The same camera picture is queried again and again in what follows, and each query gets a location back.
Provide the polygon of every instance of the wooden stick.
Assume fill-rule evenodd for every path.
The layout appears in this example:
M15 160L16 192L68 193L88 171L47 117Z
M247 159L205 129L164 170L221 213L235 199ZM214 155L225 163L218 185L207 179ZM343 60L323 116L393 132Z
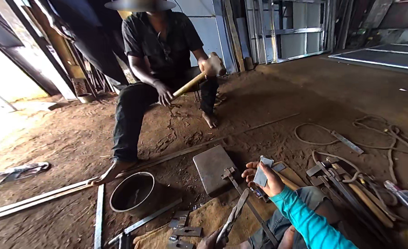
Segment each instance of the wooden stick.
M179 88L178 91L174 92L173 97L177 98L177 97L183 95L184 93L187 93L190 90L190 88L192 88L194 85L198 84L204 78L205 78L205 73L198 74L196 77L194 77L192 80L190 80L190 82L188 82L187 84L185 84L184 86Z
M350 180L348 175L344 175L345 180ZM393 222L388 219L384 213L370 200L370 198L356 185L353 183L349 184L350 188L361 198L361 200L367 205L367 207L374 213L374 215L384 224L384 226L393 228Z

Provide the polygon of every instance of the metal sheet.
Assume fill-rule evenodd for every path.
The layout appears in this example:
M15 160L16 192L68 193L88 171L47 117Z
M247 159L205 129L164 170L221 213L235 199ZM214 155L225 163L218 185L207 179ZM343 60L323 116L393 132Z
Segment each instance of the metal sheet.
M388 53L362 49L343 54L330 55L329 58L408 69L408 54Z
M103 213L104 213L104 184L98 187L98 198L96 199L96 217L95 217L95 237L93 241L94 249L101 249L101 234L103 232Z

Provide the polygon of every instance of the wooden handle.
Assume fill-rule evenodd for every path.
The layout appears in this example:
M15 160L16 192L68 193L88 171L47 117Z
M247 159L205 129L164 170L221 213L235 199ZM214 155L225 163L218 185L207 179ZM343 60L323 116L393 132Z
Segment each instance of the wooden handle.
M348 175L344 175L345 180L350 180ZM393 228L393 222L387 218L384 213L370 200L370 198L355 184L349 184L350 188L361 198L361 200L367 205L367 207L374 213L374 215L382 222L386 227Z
M294 184L292 181L287 179L285 176L281 175L280 173L276 172L273 170L278 176L281 178L282 182L287 185L291 190L295 191L296 189L300 189L300 187L296 184Z
M200 73L198 76L194 77L192 80L190 80L187 84L179 88L178 91L174 92L173 97L177 98L184 93L187 93L187 91L190 90L194 85L198 84L202 79L205 78L205 73Z

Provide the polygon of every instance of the blue long sleeve shirt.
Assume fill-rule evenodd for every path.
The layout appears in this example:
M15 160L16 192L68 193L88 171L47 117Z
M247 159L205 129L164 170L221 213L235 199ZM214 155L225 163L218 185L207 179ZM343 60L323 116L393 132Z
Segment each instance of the blue long sleeve shirt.
M357 248L339 231L330 226L325 217L308 208L301 198L287 186L280 194L271 197L270 200L302 235L309 249Z

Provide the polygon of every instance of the black bucket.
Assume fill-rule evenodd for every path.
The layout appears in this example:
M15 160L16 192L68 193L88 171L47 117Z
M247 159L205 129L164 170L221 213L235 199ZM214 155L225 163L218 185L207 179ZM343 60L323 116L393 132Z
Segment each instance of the black bucket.
M110 207L115 212L129 212L144 218L153 213L161 195L161 184L149 172L135 173L120 183L110 197Z

